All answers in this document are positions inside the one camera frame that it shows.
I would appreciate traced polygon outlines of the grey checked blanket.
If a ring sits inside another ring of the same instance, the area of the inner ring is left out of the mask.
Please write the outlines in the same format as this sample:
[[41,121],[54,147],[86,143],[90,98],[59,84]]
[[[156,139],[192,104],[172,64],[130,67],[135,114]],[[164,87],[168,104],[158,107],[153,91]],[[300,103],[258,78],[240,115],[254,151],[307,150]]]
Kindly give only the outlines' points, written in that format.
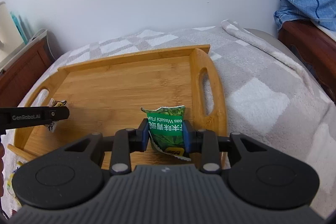
[[335,104],[237,23],[63,60],[13,110],[10,223],[335,222]]

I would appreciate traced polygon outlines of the cream electric kettle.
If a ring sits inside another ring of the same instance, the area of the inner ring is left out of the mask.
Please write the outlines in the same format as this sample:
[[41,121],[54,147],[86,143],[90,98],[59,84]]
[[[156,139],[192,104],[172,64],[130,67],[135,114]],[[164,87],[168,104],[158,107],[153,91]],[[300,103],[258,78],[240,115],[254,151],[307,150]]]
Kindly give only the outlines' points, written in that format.
[[6,7],[1,2],[0,14],[1,62],[11,55],[21,44],[22,39]]

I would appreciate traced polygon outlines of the wooden side cabinet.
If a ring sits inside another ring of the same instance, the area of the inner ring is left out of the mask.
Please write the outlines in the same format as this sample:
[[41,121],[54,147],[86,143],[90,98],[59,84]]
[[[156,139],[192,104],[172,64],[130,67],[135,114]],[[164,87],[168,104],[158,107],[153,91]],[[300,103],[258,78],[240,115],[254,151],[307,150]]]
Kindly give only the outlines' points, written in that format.
[[1,106],[17,107],[37,80],[55,62],[44,30],[15,61],[1,69]]

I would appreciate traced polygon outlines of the yellow America snack packet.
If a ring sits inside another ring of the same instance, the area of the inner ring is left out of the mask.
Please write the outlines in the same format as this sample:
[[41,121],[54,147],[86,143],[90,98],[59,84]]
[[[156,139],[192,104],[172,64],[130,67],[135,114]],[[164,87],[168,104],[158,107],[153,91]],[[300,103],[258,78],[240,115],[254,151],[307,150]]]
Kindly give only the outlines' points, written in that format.
[[15,163],[15,168],[14,170],[11,172],[11,174],[9,175],[9,178],[7,179],[7,183],[6,183],[6,189],[8,194],[14,199],[14,201],[16,202],[16,204],[18,205],[18,207],[22,207],[21,203],[19,202],[19,200],[17,199],[16,194],[14,193],[14,188],[13,188],[13,177],[15,175],[15,173],[17,172],[17,170],[24,164],[24,162],[17,160]]

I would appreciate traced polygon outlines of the peanut chocolate bar packet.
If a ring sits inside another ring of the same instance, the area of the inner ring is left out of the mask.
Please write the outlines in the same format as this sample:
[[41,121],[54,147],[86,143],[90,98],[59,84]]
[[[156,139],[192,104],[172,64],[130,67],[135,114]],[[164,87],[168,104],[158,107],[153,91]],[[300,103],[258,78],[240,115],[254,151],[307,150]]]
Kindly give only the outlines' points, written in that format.
[[57,101],[55,99],[51,99],[49,101],[48,106],[52,108],[50,114],[51,114],[51,122],[49,124],[46,124],[46,128],[49,130],[49,132],[54,132],[57,126],[58,121],[66,120],[69,118],[70,111],[67,107],[67,101]]

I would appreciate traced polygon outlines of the green wasabi peas packet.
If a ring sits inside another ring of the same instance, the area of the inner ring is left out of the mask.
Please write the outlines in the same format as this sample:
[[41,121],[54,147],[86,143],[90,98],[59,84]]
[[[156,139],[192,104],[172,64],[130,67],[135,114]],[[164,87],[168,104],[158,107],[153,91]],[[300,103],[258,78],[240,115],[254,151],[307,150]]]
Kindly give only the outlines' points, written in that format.
[[141,108],[147,115],[151,146],[179,160],[191,161],[183,139],[185,106],[159,107],[155,110]]

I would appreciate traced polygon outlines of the wooden bamboo tray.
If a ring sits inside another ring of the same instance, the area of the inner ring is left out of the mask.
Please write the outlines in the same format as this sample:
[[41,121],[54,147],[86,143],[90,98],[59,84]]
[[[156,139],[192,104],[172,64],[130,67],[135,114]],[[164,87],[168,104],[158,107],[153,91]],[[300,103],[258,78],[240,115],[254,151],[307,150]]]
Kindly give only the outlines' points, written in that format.
[[44,126],[19,128],[7,148],[32,160],[91,133],[111,136],[136,128],[145,109],[179,105],[186,107],[185,118],[195,129],[225,136],[224,92],[209,50],[208,45],[166,48],[61,67],[26,104],[47,90],[48,99],[67,102],[69,118],[59,121],[54,132]]

